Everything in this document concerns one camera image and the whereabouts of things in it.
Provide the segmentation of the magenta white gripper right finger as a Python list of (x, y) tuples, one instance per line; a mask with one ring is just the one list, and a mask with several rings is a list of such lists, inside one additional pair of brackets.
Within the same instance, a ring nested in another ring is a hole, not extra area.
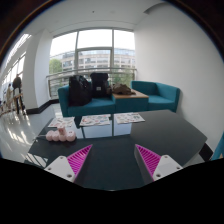
[(182, 169), (169, 155), (158, 155), (155, 152), (135, 145), (134, 156), (145, 182), (154, 182)]

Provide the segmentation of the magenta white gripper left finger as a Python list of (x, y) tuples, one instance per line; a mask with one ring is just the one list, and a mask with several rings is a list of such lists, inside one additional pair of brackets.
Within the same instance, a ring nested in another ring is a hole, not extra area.
[(69, 156), (60, 155), (50, 163), (45, 171), (75, 183), (82, 172), (88, 167), (92, 144), (72, 153)]

